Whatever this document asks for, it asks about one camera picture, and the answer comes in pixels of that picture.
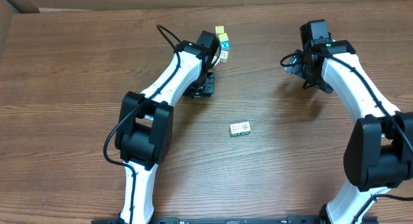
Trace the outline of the wooden ladybug block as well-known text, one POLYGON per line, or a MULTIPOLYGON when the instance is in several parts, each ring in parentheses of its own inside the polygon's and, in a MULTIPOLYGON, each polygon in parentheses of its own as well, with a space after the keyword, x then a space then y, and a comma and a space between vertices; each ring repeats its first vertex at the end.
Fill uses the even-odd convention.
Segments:
POLYGON ((230 125, 230 135, 233 136, 238 136, 241 133, 241 127, 239 123, 234 123, 230 125))

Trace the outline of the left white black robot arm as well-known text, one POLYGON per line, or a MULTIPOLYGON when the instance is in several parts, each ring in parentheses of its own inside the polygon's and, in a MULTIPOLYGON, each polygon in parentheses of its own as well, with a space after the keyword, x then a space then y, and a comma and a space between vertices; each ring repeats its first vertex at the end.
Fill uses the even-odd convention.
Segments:
POLYGON ((220 42, 202 31, 196 42, 174 45, 165 71, 141 93, 128 92, 121 104, 115 147, 125 168, 125 202, 117 223, 150 223, 157 168, 172 142, 174 107, 183 96, 209 97, 214 93, 220 42))

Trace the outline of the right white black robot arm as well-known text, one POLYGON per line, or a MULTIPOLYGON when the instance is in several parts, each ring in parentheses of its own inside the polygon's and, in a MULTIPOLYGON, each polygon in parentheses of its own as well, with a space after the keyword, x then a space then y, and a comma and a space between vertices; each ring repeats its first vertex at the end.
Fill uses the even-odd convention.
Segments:
POLYGON ((335 92, 354 128, 343 156, 347 177, 335 198, 309 223, 377 223, 366 217, 379 198, 412 201, 389 191, 412 179, 412 113, 402 112, 363 70, 354 47, 332 38, 324 19, 300 28, 302 50, 282 66, 304 79, 303 88, 335 92))

